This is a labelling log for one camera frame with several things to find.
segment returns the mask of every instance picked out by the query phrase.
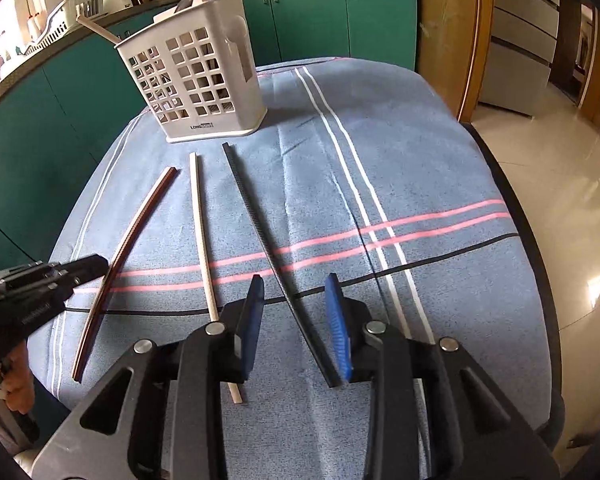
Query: pink stripe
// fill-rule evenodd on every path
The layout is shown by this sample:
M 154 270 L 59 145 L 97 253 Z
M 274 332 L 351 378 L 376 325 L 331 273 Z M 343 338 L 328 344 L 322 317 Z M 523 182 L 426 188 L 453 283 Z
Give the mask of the pink stripe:
M 409 233 L 402 236 L 395 236 L 386 238 L 384 240 L 378 240 L 377 242 L 365 244 L 364 246 L 355 247 L 353 249 L 349 249 L 347 251 L 340 251 L 337 253 L 324 254 L 322 256 L 314 256 L 313 258 L 307 258 L 305 260 L 301 260 L 299 262 L 295 262 L 282 267 L 283 272 L 290 272 L 292 270 L 302 269 L 303 267 L 309 267 L 312 265 L 323 264 L 326 262 L 333 262 L 336 260 L 344 260 L 349 258 L 350 256 L 355 256 L 357 254 L 361 254 L 365 251 L 371 251 L 378 247 L 384 247 L 387 245 L 408 242 L 410 240 L 416 240 L 418 238 L 429 238 L 434 236 L 442 236 L 448 233 L 452 233 L 455 231 L 459 231 L 462 229 L 466 229 L 467 227 L 474 226 L 476 224 L 481 224 L 483 222 L 488 222 L 489 220 L 495 220 L 496 218 L 510 218 L 509 213 L 505 212 L 497 212 L 490 213 L 484 216 L 478 216 L 478 218 L 473 218 L 471 220 L 466 220 L 464 222 L 459 222 L 458 224 L 454 224 L 448 227 L 441 227 L 439 229 L 431 229 L 428 231 L 418 231 L 414 233 Z M 223 283 L 235 283 L 235 282 L 243 282 L 250 280 L 254 274 L 259 274 L 261 276 L 269 276 L 273 274 L 270 268 L 263 270 L 256 270 L 254 272 L 244 272 L 241 274 L 232 274 L 231 276 L 223 276 L 222 278 L 216 278 L 214 280 L 214 285 L 222 285 Z M 193 288 L 201 288 L 203 286 L 202 282 L 190 282 L 190 283 L 175 283 L 175 284 L 167 284 L 167 285 L 131 285 L 131 286 L 115 286 L 111 289 L 112 292 L 163 292 L 168 290 L 190 290 Z M 91 288 L 76 288 L 76 294 L 95 294 L 97 293 L 97 287 Z
M 387 227 L 395 227 L 399 225 L 407 225 L 414 222 L 422 222 L 424 220 L 432 220 L 436 218 L 446 218 L 449 216 L 457 215 L 460 213 L 465 213 L 467 211 L 472 211 L 474 209 L 478 209 L 481 207 L 485 207 L 488 205 L 503 205 L 504 200 L 500 199 L 492 199 L 492 200 L 483 200 L 482 202 L 476 202 L 475 204 L 465 205 L 463 207 L 458 207 L 456 209 L 449 209 L 448 211 L 441 211 L 437 213 L 426 213 L 416 216 L 407 216 L 405 218 L 399 218 L 397 220 L 391 220 L 389 222 L 382 222 L 376 225 L 363 227 L 359 231 L 357 229 L 352 229 L 349 231 L 344 231 L 342 233 L 336 233 L 333 235 L 322 236 L 319 238 L 311 238 L 309 240 L 304 240 L 302 242 L 298 242 L 297 244 L 293 244 L 289 247 L 281 247 L 276 249 L 277 254 L 287 254 L 293 251 L 297 251 L 303 249 L 305 247 L 311 247 L 314 245 L 321 244 L 329 244 L 332 242 L 336 242 L 338 240 L 344 240 L 346 238 L 351 238 L 353 236 L 359 236 L 360 234 L 368 234 L 371 231 L 379 231 L 382 229 L 386 229 Z M 233 258 L 226 258 L 224 260 L 217 260 L 215 262 L 209 263 L 210 267 L 218 268 L 224 267 L 227 265 L 240 264 L 243 262 L 249 262 L 251 260 L 261 260 L 265 258 L 265 253 L 253 253 L 253 254 L 244 254 L 243 256 L 234 256 Z M 184 267 L 170 267 L 167 269 L 145 269 L 145 270 L 126 270 L 125 272 L 120 272 L 119 276 L 161 276 L 164 274 L 178 274 L 181 272 L 197 272 L 200 270 L 199 265 L 190 265 Z

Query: brown chopstick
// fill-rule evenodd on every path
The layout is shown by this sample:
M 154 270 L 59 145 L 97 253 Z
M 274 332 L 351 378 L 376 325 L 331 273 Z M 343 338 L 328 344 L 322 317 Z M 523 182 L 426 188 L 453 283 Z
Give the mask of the brown chopstick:
M 126 232 L 120 241 L 120 245 L 111 259 L 109 270 L 102 280 L 96 299 L 93 301 L 93 305 L 91 305 L 87 321 L 84 324 L 84 329 L 82 329 L 78 349 L 75 353 L 74 369 L 71 372 L 71 377 L 74 378 L 74 381 L 82 381 L 82 374 L 84 373 L 87 361 L 93 350 L 96 336 L 98 335 L 98 330 L 100 329 L 102 314 L 107 307 L 106 299 L 109 290 L 111 289 L 111 285 L 113 284 L 113 280 L 116 278 L 120 268 L 129 256 L 134 243 L 138 239 L 140 231 L 142 231 L 146 221 L 158 205 L 158 202 L 160 202 L 164 192 L 173 182 L 177 173 L 178 170 L 173 167 L 164 169 L 160 178 L 158 178 L 151 188 L 151 191 L 149 191 L 149 194 L 142 201 L 142 205 L 136 212 L 129 227 L 126 228 Z

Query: white stripe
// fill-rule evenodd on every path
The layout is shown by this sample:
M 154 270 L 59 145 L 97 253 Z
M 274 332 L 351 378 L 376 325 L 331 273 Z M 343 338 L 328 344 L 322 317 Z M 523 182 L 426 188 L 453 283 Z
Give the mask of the white stripe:
M 124 144 L 122 144 L 122 149 L 120 149 L 120 152 L 118 153 L 117 156 L 115 155 L 116 150 L 114 150 L 114 156 L 111 157 L 111 160 L 109 161 L 109 163 L 107 164 L 107 167 L 104 170 L 102 179 L 100 180 L 100 183 L 98 184 L 98 188 L 96 189 L 96 194 L 93 197 L 93 200 L 91 201 L 91 205 L 89 206 L 89 209 L 87 210 L 87 215 L 85 216 L 84 220 L 82 221 L 80 231 L 78 232 L 78 240 L 76 241 L 76 245 L 71 254 L 72 260 L 75 260 L 78 257 L 78 255 L 80 254 L 80 250 L 82 250 L 82 244 L 84 243 L 84 237 L 85 237 L 89 222 L 91 221 L 91 217 L 93 216 L 93 213 L 95 212 L 98 204 L 100 203 L 100 199 L 102 198 L 102 195 L 104 194 L 104 190 L 107 187 L 107 184 L 109 183 L 109 178 L 111 177 L 111 174 L 113 173 L 113 169 L 116 167 L 116 164 L 120 160 L 120 156 L 122 155 L 122 152 L 125 150 L 126 142 L 129 140 L 129 137 L 131 136 L 131 131 L 136 126 L 136 124 L 138 124 L 138 121 L 140 120 L 142 115 L 144 115 L 144 114 L 141 112 L 132 123 L 129 123 L 127 125 L 127 127 L 125 128 L 126 137 L 124 136 L 124 132 L 123 132 L 123 135 L 120 137 L 120 140 L 118 141 L 116 150 L 118 149 L 120 144 L 123 142 L 123 138 L 124 138 Z M 60 325 L 60 317 L 58 317 L 56 319 L 58 320 L 57 325 L 59 326 Z M 56 347 L 56 336 L 58 335 L 58 330 L 56 330 L 56 333 L 54 334 L 54 352 L 53 352 L 54 368 L 53 368 L 53 375 L 52 375 L 52 379 L 51 379 L 51 393 L 54 392 L 54 383 L 56 380 L 56 370 L 57 370 L 58 371 L 58 385 L 56 386 L 56 393 L 55 393 L 56 398 L 59 398 L 59 396 L 60 396 L 60 384 L 62 383 L 62 344 L 64 343 L 64 327 L 65 326 L 66 326 L 66 311 L 64 311 L 62 313 L 62 328 L 60 329 L 60 339 L 59 339 L 57 347 Z M 56 348 L 58 348 L 58 367 L 56 367 Z
M 380 213 L 380 218 L 382 219 L 382 222 L 388 222 L 389 219 L 387 218 L 386 214 L 384 213 L 384 208 L 382 208 L 380 200 L 378 199 L 378 195 L 376 194 L 376 190 L 373 187 L 373 185 L 371 184 L 371 181 L 369 180 L 369 177 L 366 174 L 365 168 L 362 166 L 362 162 L 360 162 L 358 152 L 356 151 L 356 147 L 353 145 L 353 142 L 351 140 L 351 137 L 350 137 L 348 131 L 342 125 L 340 118 L 336 115 L 336 113 L 333 111 L 333 109 L 329 106 L 327 99 L 324 98 L 322 89 L 320 88 L 320 86 L 318 85 L 316 80 L 314 79 L 314 76 L 312 76 L 309 73 L 309 71 L 306 69 L 305 66 L 303 66 L 302 68 L 304 69 L 304 72 L 311 78 L 311 81 L 314 82 L 315 88 L 317 89 L 318 94 L 320 94 L 320 98 L 322 99 L 322 102 L 327 107 L 327 110 L 329 110 L 330 114 L 333 116 L 335 121 L 338 123 L 338 127 L 340 128 L 340 131 L 344 134 L 345 138 L 347 139 L 347 143 L 349 144 L 351 154 L 353 155 L 353 158 L 356 161 L 356 165 L 358 166 L 358 170 L 360 170 L 360 174 L 362 175 L 362 179 L 365 181 L 366 187 L 368 188 L 369 192 L 371 193 L 371 197 L 373 198 L 374 203 L 376 204 L 376 209 L 378 210 L 378 213 Z M 395 232 L 392 227 L 387 227 L 386 231 L 391 238 L 395 237 Z M 394 244 L 394 248 L 395 248 L 396 252 L 398 253 L 398 257 L 400 258 L 400 263 L 403 265 L 406 265 L 407 259 L 404 257 L 404 252 L 402 252 L 401 245 Z M 429 339 L 429 343 L 433 344 L 436 342 L 436 339 L 434 338 L 433 330 L 431 329 L 431 325 L 429 324 L 429 319 L 427 319 L 427 314 L 424 312 L 422 302 L 420 301 L 420 297 L 418 295 L 418 289 L 416 288 L 415 281 L 413 280 L 413 275 L 411 274 L 411 271 L 409 269 L 405 270 L 404 274 L 407 277 L 407 282 L 409 283 L 409 288 L 411 290 L 411 296 L 413 297 L 413 303 L 415 304 L 416 309 L 418 311 L 418 315 L 420 316 L 420 319 L 422 320 L 422 325 L 424 326 L 424 330 L 427 334 L 427 338 Z
M 369 216 L 366 214 L 366 209 L 365 209 L 364 204 L 362 203 L 362 199 L 360 198 L 360 193 L 358 192 L 358 188 L 353 183 L 353 179 L 351 178 L 351 174 L 349 173 L 349 168 L 347 167 L 347 163 L 344 160 L 344 157 L 342 156 L 342 150 L 340 149 L 340 145 L 338 144 L 338 139 L 336 139 L 336 136 L 333 133 L 333 130 L 329 126 L 329 122 L 327 121 L 327 118 L 322 113 L 322 110 L 320 110 L 320 108 L 316 104 L 314 96 L 311 93 L 311 91 L 309 90 L 309 87 L 308 87 L 306 81 L 302 78 L 302 76 L 300 75 L 300 72 L 298 72 L 297 68 L 295 68 L 294 70 L 296 71 L 296 74 L 300 78 L 300 81 L 302 81 L 302 84 L 304 85 L 304 89 L 306 90 L 307 94 L 309 94 L 309 99 L 311 99 L 312 105 L 314 106 L 315 110 L 320 114 L 320 117 L 322 118 L 322 123 L 324 124 L 324 127 L 327 129 L 329 136 L 331 137 L 331 141 L 333 142 L 333 145 L 336 149 L 336 153 L 338 153 L 338 160 L 340 161 L 340 165 L 342 166 L 344 175 L 347 179 L 347 182 L 349 183 L 349 187 L 351 188 L 353 195 L 356 198 L 356 203 L 358 204 L 358 209 L 360 210 L 360 214 L 362 215 L 362 219 L 365 223 L 365 226 L 370 226 L 371 222 L 369 221 Z M 378 237 L 376 237 L 376 233 L 374 231 L 369 231 L 369 236 L 371 236 L 371 240 L 374 243 L 378 242 Z M 378 259 L 380 260 L 380 266 L 382 267 L 382 270 L 387 270 L 389 268 L 389 266 L 387 265 L 386 259 L 384 257 L 384 252 L 382 251 L 382 247 L 376 247 L 376 253 L 378 254 Z M 405 337 L 411 337 L 409 325 L 407 324 L 407 320 L 404 317 L 404 312 L 402 311 L 402 306 L 400 305 L 400 299 L 398 298 L 398 292 L 395 289 L 394 279 L 390 274 L 385 276 L 385 278 L 386 278 L 387 285 L 389 287 L 389 292 L 391 294 L 392 301 L 394 303 L 394 309 L 396 311 L 396 314 L 398 315 L 398 319 L 400 320 L 400 326 L 402 327 L 402 333 L 404 334 Z

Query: white dish rack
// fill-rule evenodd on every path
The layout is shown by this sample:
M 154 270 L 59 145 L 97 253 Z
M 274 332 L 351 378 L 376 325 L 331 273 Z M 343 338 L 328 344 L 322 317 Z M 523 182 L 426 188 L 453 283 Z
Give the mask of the white dish rack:
M 242 0 L 209 0 L 115 46 L 167 142 L 243 136 L 267 109 Z
M 45 30 L 36 41 L 29 43 L 24 51 L 25 56 L 33 54 L 62 38 L 68 30 L 78 23 L 78 14 L 94 19 L 104 14 L 103 0 L 65 0 L 60 3 L 46 20 Z

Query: blue tablecloth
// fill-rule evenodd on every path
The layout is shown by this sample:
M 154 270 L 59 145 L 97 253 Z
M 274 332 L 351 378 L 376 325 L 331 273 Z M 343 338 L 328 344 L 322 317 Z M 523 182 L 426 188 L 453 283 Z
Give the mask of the blue tablecloth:
M 345 294 L 406 335 L 459 339 L 536 428 L 549 414 L 542 307 L 520 238 L 478 147 L 427 83 L 382 63 L 330 59 L 266 67 L 259 131 L 230 139 L 244 163 L 288 279 L 330 346 L 329 272 Z M 159 344 L 208 322 L 194 236 L 189 153 L 200 156 L 209 259 L 218 304 L 270 274 L 221 143 L 168 144 L 147 110 L 113 143 L 76 203 L 53 260 L 110 258 L 166 166 L 180 169 L 109 298 L 82 384 L 70 377 L 98 282 L 29 341 L 32 370 L 75 406 L 139 338 Z M 360 478 L 368 384 L 329 390 L 282 301 L 264 311 L 256 364 L 224 395 L 231 478 Z

